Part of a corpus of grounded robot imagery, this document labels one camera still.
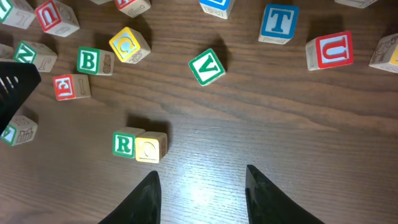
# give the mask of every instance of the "toy block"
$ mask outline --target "toy block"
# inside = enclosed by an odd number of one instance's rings
[[[149,0],[114,0],[116,7],[131,18],[137,17],[150,9]]]
[[[19,63],[32,63],[39,72],[51,72],[57,61],[57,54],[46,45],[21,41],[14,53],[14,60]]]
[[[136,156],[136,138],[144,134],[141,128],[125,127],[113,133],[113,154],[133,159]]]
[[[136,64],[151,52],[141,33],[128,27],[116,34],[109,44],[119,60],[124,63]]]
[[[360,9],[364,9],[375,2],[377,2],[377,0],[335,0],[335,3],[357,7]]]
[[[286,44],[293,39],[299,8],[268,4],[262,17],[259,41],[271,44]]]
[[[379,41],[369,66],[398,73],[398,34],[383,37]]]
[[[61,75],[53,78],[53,84],[58,101],[91,96],[88,75]]]
[[[91,0],[95,4],[104,4],[113,0]]]
[[[200,0],[200,6],[207,14],[228,19],[235,0]]]
[[[90,75],[112,75],[114,53],[89,47],[79,47],[77,70]]]
[[[44,32],[67,37],[80,29],[73,9],[58,1],[49,0],[35,10]]]
[[[350,31],[317,37],[305,45],[309,71],[354,63]]]
[[[14,56],[14,49],[10,46],[0,44],[0,59],[12,59]]]
[[[201,86],[207,86],[226,74],[213,49],[208,49],[189,62],[193,74]]]
[[[136,138],[136,160],[159,163],[167,153],[167,134],[148,131]]]
[[[1,139],[10,146],[29,142],[35,138],[37,124],[25,116],[14,116],[1,134]]]
[[[26,0],[0,0],[0,22],[27,29],[35,19],[35,11]]]

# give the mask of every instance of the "red border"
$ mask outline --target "red border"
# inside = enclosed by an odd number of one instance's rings
[[[332,62],[332,63],[322,63],[322,49],[321,49],[321,40],[330,39],[333,37],[340,37],[346,35],[347,36],[347,43],[348,43],[348,59],[341,60],[339,62]],[[317,57],[318,57],[318,66],[319,68],[332,68],[332,67],[339,67],[344,65],[351,65],[354,63],[354,50],[353,50],[353,38],[351,35],[351,31],[344,31],[337,34],[326,35],[323,37],[318,37],[316,40],[316,48],[317,48]]]
[[[58,86],[55,83],[55,81],[57,81],[60,78],[69,78],[70,79],[70,88],[72,89],[72,96],[64,96],[64,97],[59,97],[58,96]],[[52,83],[54,86],[54,91],[55,91],[55,97],[58,101],[62,101],[62,100],[70,100],[70,99],[75,99],[76,98],[76,94],[75,94],[75,87],[73,86],[73,77],[72,75],[61,75],[58,77],[54,77],[52,78]]]
[[[57,13],[58,21],[55,22],[55,23],[53,23],[53,24],[50,25],[49,27],[45,28],[44,23],[43,23],[43,21],[42,21],[42,17],[41,17],[40,14],[39,14],[39,10],[45,8],[48,4],[51,4],[51,5],[54,7],[55,13]],[[37,16],[37,19],[39,20],[40,25],[42,26],[42,28],[43,28],[43,30],[44,30],[45,32],[49,31],[51,28],[55,27],[56,25],[58,25],[58,24],[61,23],[61,21],[62,21],[62,20],[61,20],[60,13],[58,12],[58,9],[57,9],[57,7],[55,6],[55,3],[54,3],[53,0],[49,0],[49,1],[47,1],[47,2],[45,2],[45,3],[43,3],[43,4],[41,4],[39,7],[37,7],[37,8],[35,9],[35,14],[36,14],[36,16]]]
[[[136,0],[130,0],[129,2],[125,3],[124,5],[123,5],[123,4],[122,4],[122,5],[119,5],[118,0],[114,0],[114,3],[116,4],[116,7],[117,7],[119,10],[122,10],[122,9],[124,9],[125,7],[127,7],[128,5],[130,5],[131,3],[135,2],[135,1],[136,1]]]

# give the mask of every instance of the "brown tabletop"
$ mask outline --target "brown tabletop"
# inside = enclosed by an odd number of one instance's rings
[[[45,34],[37,19],[27,30],[0,25],[2,44],[36,41],[58,53],[19,111],[38,121],[36,138],[0,142],[0,223],[97,223],[152,170],[162,223],[247,223],[247,164],[325,223],[397,222],[398,75],[368,66],[379,39],[398,32],[396,0],[366,9],[237,0],[228,20],[198,0],[153,0],[135,19],[113,2],[62,2],[81,26],[67,38]],[[286,45],[257,41],[271,2],[300,8]],[[91,98],[56,101],[52,78],[76,73],[78,47],[108,50],[125,26],[152,53],[137,65],[116,60],[111,77],[90,76]],[[344,30],[354,64],[309,72],[306,42]],[[209,47],[228,72],[202,87],[188,62]],[[112,155],[112,134],[125,126],[169,134],[160,164]]]

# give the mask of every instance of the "black object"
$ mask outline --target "black object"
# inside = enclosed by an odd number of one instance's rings
[[[41,81],[33,64],[0,62],[0,134]]]
[[[99,224],[159,224],[161,204],[159,175],[152,171]]]
[[[250,224],[321,224],[297,205],[255,166],[246,168],[246,201]]]

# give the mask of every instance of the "wooden surface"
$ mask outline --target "wooden surface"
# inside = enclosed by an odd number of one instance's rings
[[[283,46],[257,41],[271,1],[237,0],[227,21],[198,0],[153,0],[135,19],[113,2],[62,2],[81,25],[68,38],[44,34],[37,20],[28,30],[0,25],[3,44],[30,40],[58,53],[19,112],[39,123],[36,139],[0,142],[0,223],[97,223],[152,170],[162,223],[247,223],[247,164],[325,223],[397,223],[398,75],[368,67],[379,39],[398,32],[397,1],[273,1],[300,8]],[[90,76],[91,98],[55,101],[52,77],[76,72],[78,47],[109,50],[124,26],[152,53]],[[305,43],[343,30],[353,33],[354,65],[309,72]],[[228,73],[201,87],[188,62],[209,47]],[[124,126],[167,131],[164,160],[113,156],[112,133]]]

